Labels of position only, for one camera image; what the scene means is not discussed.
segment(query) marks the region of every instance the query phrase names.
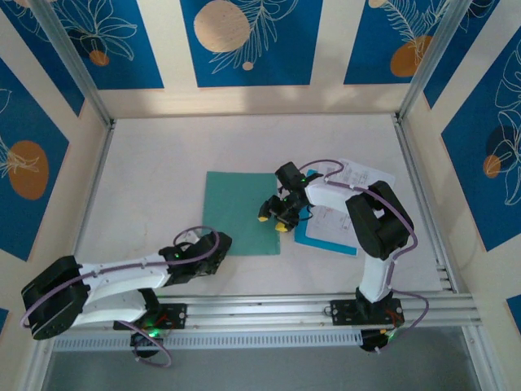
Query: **white line art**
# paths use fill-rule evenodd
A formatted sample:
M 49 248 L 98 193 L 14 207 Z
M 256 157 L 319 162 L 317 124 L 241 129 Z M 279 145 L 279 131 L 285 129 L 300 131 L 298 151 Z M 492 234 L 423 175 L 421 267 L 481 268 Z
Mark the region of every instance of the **white line art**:
M 48 42 L 24 1 L 3 1 L 25 29 Z M 109 64 L 110 54 L 134 59 L 134 51 L 125 39 L 135 35 L 138 26 L 113 16 L 112 0 L 56 0 L 50 4 L 80 56 L 100 67 Z
M 9 100 L 11 99 L 12 91 L 6 89 L 0 89 L 0 115 L 5 111 Z M 39 157 L 35 159 L 24 159 L 22 156 L 15 154 L 11 151 L 7 145 L 3 142 L 0 136 L 0 176 L 4 178 L 10 171 L 16 173 L 17 169 L 27 169 L 38 172 L 38 167 L 35 164 L 38 162 Z
M 299 0 L 213 0 L 194 19 L 195 35 L 214 56 L 212 74 L 232 66 L 253 69 L 276 43 L 275 22 L 290 15 Z
M 484 162 L 489 178 L 505 174 L 505 205 L 521 201 L 521 41 L 506 61 L 497 87 L 495 105 L 501 141 Z
M 484 18 L 495 1 L 474 0 L 460 23 L 460 28 L 467 33 L 470 19 Z M 435 6 L 435 0 L 430 0 L 427 9 L 421 12 L 416 0 L 368 0 L 371 8 L 386 11 L 389 24 L 400 34 L 401 40 L 405 43 L 392 59 L 392 72 L 395 76 L 414 75 L 431 43 L 434 28 L 443 19 L 451 2 L 452 0 L 439 0 Z M 411 55 L 414 56 L 414 64 L 410 64 Z

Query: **leaf drawing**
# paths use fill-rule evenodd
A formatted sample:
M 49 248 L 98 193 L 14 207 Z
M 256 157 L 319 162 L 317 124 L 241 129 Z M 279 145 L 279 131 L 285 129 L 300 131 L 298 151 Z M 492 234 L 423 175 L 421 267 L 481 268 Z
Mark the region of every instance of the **leaf drawing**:
M 471 19 L 483 19 L 485 18 L 490 10 L 492 10 L 492 5 L 496 2 L 496 0 L 474 0 L 469 9 L 466 11 L 465 16 L 463 16 L 462 21 L 459 24 L 460 29 L 462 29 L 465 33 L 468 33 L 469 23 Z
M 9 105 L 12 91 L 6 89 L 0 89 L 0 114 Z M 17 169 L 26 169 L 34 173 L 38 172 L 36 163 L 39 158 L 25 159 L 22 156 L 11 151 L 9 147 L 3 142 L 2 136 L 0 136 L 0 178 L 4 178 L 9 174 L 10 171 L 16 172 Z
M 521 41 L 505 63 L 495 104 L 501 139 L 484 169 L 490 178 L 505 174 L 505 205 L 513 206 L 521 201 Z
M 214 53 L 210 63 L 215 64 L 212 74 L 232 66 L 234 69 L 244 64 L 255 64 L 271 42 L 278 40 L 275 22 L 291 14 L 299 0 L 291 0 L 291 5 L 282 10 L 282 5 L 290 0 L 235 0 L 231 2 L 246 16 L 250 26 L 246 42 L 234 51 Z
M 22 26 L 48 42 L 29 8 L 12 0 L 3 0 Z M 138 26 L 113 16 L 112 0 L 56 0 L 50 3 L 80 56 L 98 66 L 108 64 L 108 54 L 132 61 L 134 51 L 126 42 Z
M 387 20 L 401 35 L 401 40 L 413 46 L 416 64 L 426 50 L 426 36 L 438 25 L 449 3 L 450 0 L 440 0 L 435 7 L 431 0 L 424 12 L 420 12 L 415 0 L 387 0 L 380 7 L 387 12 Z

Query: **green paper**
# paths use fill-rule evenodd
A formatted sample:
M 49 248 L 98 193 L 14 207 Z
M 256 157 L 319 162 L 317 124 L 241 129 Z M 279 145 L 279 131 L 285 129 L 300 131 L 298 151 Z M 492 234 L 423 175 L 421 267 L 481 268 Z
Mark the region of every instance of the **green paper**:
M 203 224 L 233 240 L 228 255 L 278 255 L 280 238 L 274 218 L 259 222 L 259 208 L 277 194 L 273 174 L 206 174 Z

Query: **metal frame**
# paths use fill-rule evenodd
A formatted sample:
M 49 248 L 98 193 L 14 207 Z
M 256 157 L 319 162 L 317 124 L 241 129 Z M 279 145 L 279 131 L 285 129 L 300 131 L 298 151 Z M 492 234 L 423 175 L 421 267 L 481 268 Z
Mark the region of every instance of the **metal frame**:
M 92 104 L 99 119 L 106 126 L 111 126 L 112 118 L 107 107 L 99 96 L 98 89 L 92 77 L 49 2 L 46 0 L 28 0 L 28 4 L 31 7 L 31 12 L 42 27 L 42 30 L 49 38 L 50 44 L 56 53 L 58 53 L 59 58 L 71 74 L 72 79 L 76 82 L 81 93 L 90 104 Z
M 436 220 L 433 218 L 434 212 L 436 211 L 436 202 L 433 202 L 434 199 L 432 198 L 431 188 L 428 183 L 423 180 L 423 178 L 425 178 L 425 171 L 421 166 L 421 160 L 416 155 L 414 142 L 410 137 L 406 121 L 407 114 L 416 99 L 421 95 L 441 56 L 444 54 L 444 50 L 449 44 L 450 39 L 458 28 L 459 21 L 472 0 L 448 1 L 452 3 L 449 5 L 447 14 L 442 19 L 436 31 L 435 39 L 427 50 L 424 61 L 420 63 L 400 111 L 395 116 L 396 136 L 400 142 L 402 154 L 405 158 L 405 163 L 413 184 L 414 193 L 422 212 L 423 223 L 431 237 L 431 245 L 436 255 L 440 281 L 443 286 L 442 292 L 423 293 L 430 301 L 431 311 L 419 326 L 461 326 L 481 387 L 483 389 L 504 389 L 505 386 L 502 384 L 500 377 L 500 368 L 497 366 L 497 360 L 494 360 L 491 345 L 486 336 L 486 332 L 481 326 L 481 320 L 475 303 L 472 300 L 472 296 L 466 292 L 465 284 L 457 269 L 451 264 L 451 256 L 444 246 L 444 244 L 448 242 L 437 226 Z M 86 71 L 85 65 L 76 53 L 49 3 L 46 0 L 28 0 L 28 2 L 33 14 L 41 24 L 44 32 L 50 39 L 51 44 L 68 71 L 71 73 L 73 79 L 78 84 L 81 92 L 90 101 L 99 118 L 108 127 L 107 137 L 92 182 L 90 196 L 86 203 L 84 218 L 73 245 L 73 252 L 75 253 L 82 244 L 90 212 L 94 205 L 99 181 L 103 174 L 103 167 L 112 141 L 114 121 L 111 119 L 107 108 L 99 97 L 92 78 Z M 234 339 L 235 337 L 228 339 L 225 336 L 229 336 L 231 332 L 237 333 L 236 337 L 238 338 L 241 338 L 241 336 L 258 335 L 268 338 L 266 343 L 274 344 L 274 346 L 284 346 L 286 340 L 277 338 L 283 333 L 286 333 L 283 335 L 287 338 L 295 338 L 294 342 L 287 343 L 352 345 L 353 341 L 358 342 L 356 330 L 349 327 L 333 327 L 331 317 L 324 314 L 324 309 L 329 305 L 330 300 L 349 298 L 353 298 L 353 295 L 161 297 L 160 301 L 182 301 L 189 304 L 187 311 L 188 318 L 186 320 L 187 329 L 185 331 L 176 332 L 177 342 L 174 340 L 171 341 L 171 346 L 167 344 L 168 347 L 175 349 L 176 346 L 184 346 L 185 343 L 187 347 L 191 346 L 193 340 L 196 340 L 198 341 L 195 343 L 195 345 L 198 346 L 196 349 L 201 349 L 200 346 L 205 344 L 210 346 L 209 349 L 214 348 L 215 345 L 212 345 L 211 341 L 216 341 L 216 344 L 221 349 L 225 346 L 232 349 L 239 349 L 240 347 L 252 347 L 252 344 L 263 345 L 265 340 L 253 339 L 249 340 L 249 343 L 241 345 Z M 417 318 L 422 312 L 423 303 L 410 297 L 401 297 L 401 300 L 406 322 L 410 323 L 411 319 Z M 375 325 L 373 327 L 364 328 L 381 328 L 381 326 Z M 33 354 L 26 364 L 28 375 L 24 381 L 22 381 L 19 389 L 27 391 L 41 388 L 53 346 L 56 346 L 57 351 L 63 351 L 63 349 L 71 349 L 74 351 L 85 349 L 119 349 L 116 347 L 119 345 L 114 342 L 115 339 L 124 340 L 121 339 L 122 336 L 123 338 L 128 338 L 128 333 L 109 330 L 109 327 L 77 329 L 55 340 L 34 342 Z M 216 339 L 209 340 L 208 338 L 210 336 Z M 325 342 L 325 340 L 321 340 L 321 338 L 326 338 L 326 336 L 329 336 L 331 341 Z M 100 341 L 105 341 L 106 344 L 104 345 L 100 343 Z
M 418 70 L 410 82 L 407 94 L 397 113 L 399 121 L 407 116 L 414 102 L 416 102 L 416 99 L 423 93 L 423 89 L 435 71 L 436 66 L 445 53 L 454 33 L 458 30 L 458 26 L 473 0 L 446 1 L 450 2 L 449 7 L 432 38 L 431 45 L 427 48 L 427 52 L 423 56 L 422 62 L 419 64 Z

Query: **white robotic arm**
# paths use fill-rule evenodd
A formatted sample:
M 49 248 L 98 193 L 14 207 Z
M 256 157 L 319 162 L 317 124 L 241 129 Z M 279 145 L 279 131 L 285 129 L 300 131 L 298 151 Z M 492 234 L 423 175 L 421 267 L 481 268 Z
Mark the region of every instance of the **white robotic arm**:
M 27 309 L 22 323 L 28 319 L 33 338 L 42 340 L 87 323 L 118 320 L 143 327 L 160 321 L 176 305 L 160 305 L 152 289 L 215 274 L 232 242 L 216 231 L 182 240 L 128 261 L 78 264 L 74 256 L 58 259 L 22 290 Z
M 273 216 L 278 220 L 276 229 L 286 232 L 299 224 L 303 208 L 321 205 L 348 213 L 366 259 L 356 308 L 349 309 L 356 312 L 350 319 L 356 319 L 345 324 L 381 324 L 384 313 L 399 304 L 392 298 L 394 264 L 389 256 L 406 246 L 414 233 L 413 223 L 392 189 L 383 181 L 360 188 L 328 181 L 318 173 L 305 177 L 292 162 L 280 167 L 275 175 L 282 184 L 279 191 L 285 189 L 288 194 L 283 198 L 273 195 L 264 202 L 259 220 Z
M 346 201 L 359 194 L 357 191 L 328 184 L 323 177 L 310 183 L 305 188 L 305 193 L 311 205 L 325 206 L 346 214 L 349 214 Z M 382 260 L 372 257 L 368 253 L 365 253 L 365 257 L 364 275 L 359 289 L 368 301 L 375 303 L 382 300 L 391 291 L 386 282 L 392 259 L 388 257 L 386 260 Z

